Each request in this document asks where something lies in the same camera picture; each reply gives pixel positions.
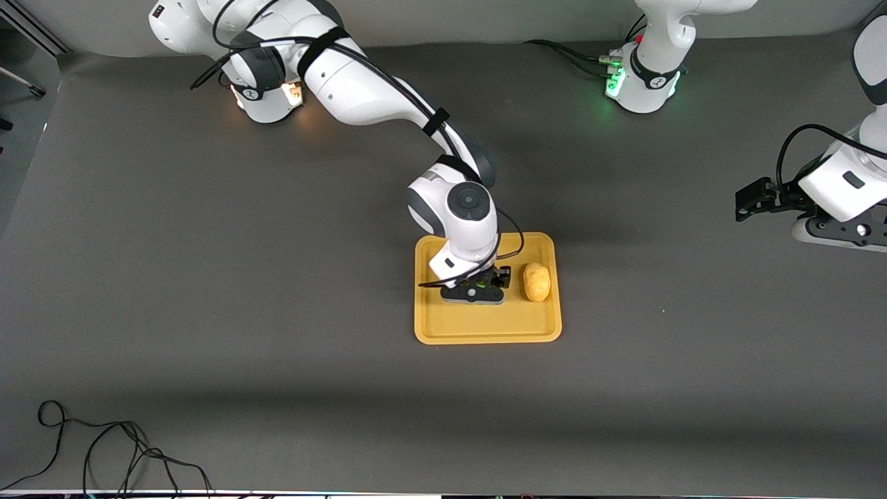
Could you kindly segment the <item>yellow potato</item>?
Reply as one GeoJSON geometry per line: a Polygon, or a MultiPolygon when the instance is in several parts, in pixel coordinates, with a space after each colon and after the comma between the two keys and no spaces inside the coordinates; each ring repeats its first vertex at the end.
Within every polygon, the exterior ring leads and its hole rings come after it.
{"type": "Polygon", "coordinates": [[[523,291],[530,302],[545,302],[552,291],[550,269],[538,262],[530,262],[522,273],[523,291]]]}

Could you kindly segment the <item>orange plastic tray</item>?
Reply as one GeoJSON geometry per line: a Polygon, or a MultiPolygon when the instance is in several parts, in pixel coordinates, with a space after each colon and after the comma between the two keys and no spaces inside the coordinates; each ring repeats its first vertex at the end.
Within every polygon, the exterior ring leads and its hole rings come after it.
{"type": "Polygon", "coordinates": [[[438,288],[415,288],[413,329],[424,344],[513,344],[545,343],[563,331],[561,301],[554,241],[541,231],[527,231],[519,255],[504,260],[512,280],[501,304],[446,302],[438,288]],[[550,275],[550,293],[533,302],[524,291],[527,265],[545,266],[550,275]]]}

